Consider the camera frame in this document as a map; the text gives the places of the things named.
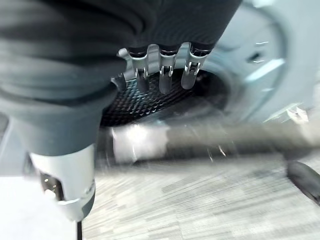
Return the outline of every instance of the silver bracket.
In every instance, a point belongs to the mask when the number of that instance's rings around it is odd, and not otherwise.
[[[181,86],[188,90],[191,89],[196,82],[197,74],[199,73],[200,67],[204,64],[207,56],[196,56],[189,51],[187,60],[185,61],[184,72],[181,78]]]

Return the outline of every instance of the robotic hand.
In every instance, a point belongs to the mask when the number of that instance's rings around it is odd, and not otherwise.
[[[73,221],[95,198],[102,111],[117,95],[126,48],[141,92],[148,46],[159,46],[159,90],[171,89],[175,55],[190,43],[181,86],[190,89],[240,0],[0,0],[0,111],[10,116],[45,194]]]

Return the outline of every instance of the black object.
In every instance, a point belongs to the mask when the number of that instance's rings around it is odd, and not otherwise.
[[[76,223],[76,240],[83,240],[82,238],[82,222]]]
[[[320,175],[315,170],[294,161],[287,166],[287,177],[304,195],[320,206]]]

